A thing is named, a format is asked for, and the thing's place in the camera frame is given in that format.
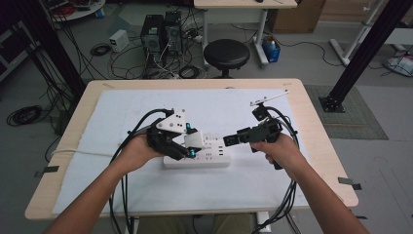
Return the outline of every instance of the computer tower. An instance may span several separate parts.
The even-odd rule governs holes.
[[[147,57],[146,67],[164,67],[165,49],[164,16],[147,15],[140,31],[143,52]]]
[[[165,13],[165,33],[169,43],[169,55],[182,55],[181,13],[178,11]]]

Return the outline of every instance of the stool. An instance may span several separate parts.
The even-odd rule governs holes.
[[[246,64],[249,59],[249,49],[239,41],[220,39],[206,46],[204,58],[207,63],[222,70],[222,76],[217,78],[231,78],[229,70],[240,69]]]

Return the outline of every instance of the white desk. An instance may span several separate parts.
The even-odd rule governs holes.
[[[289,9],[296,8],[297,3],[294,0],[264,0],[258,3],[255,0],[194,0],[194,5],[198,9],[204,9],[204,35],[203,35],[203,50],[207,46],[207,9],[262,9],[261,18],[259,21],[257,36],[254,37],[253,43],[256,52],[258,53],[261,67],[269,62],[262,49],[262,34],[264,32],[265,20],[267,18],[268,9]]]

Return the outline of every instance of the white power strip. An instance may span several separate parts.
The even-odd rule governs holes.
[[[205,137],[205,147],[197,152],[195,158],[184,158],[179,161],[164,157],[164,165],[166,168],[183,169],[183,168],[226,168],[230,166],[230,152],[224,145],[224,140],[209,139]]]

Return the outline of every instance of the box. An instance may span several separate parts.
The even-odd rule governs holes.
[[[271,49],[271,42],[274,41],[276,48]],[[280,45],[277,43],[276,39],[273,36],[266,36],[262,40],[262,49],[264,50],[265,56],[268,59],[268,62],[277,62],[280,56]]]
[[[267,24],[277,33],[312,33],[324,4],[325,0],[301,1],[297,8],[271,10]]]

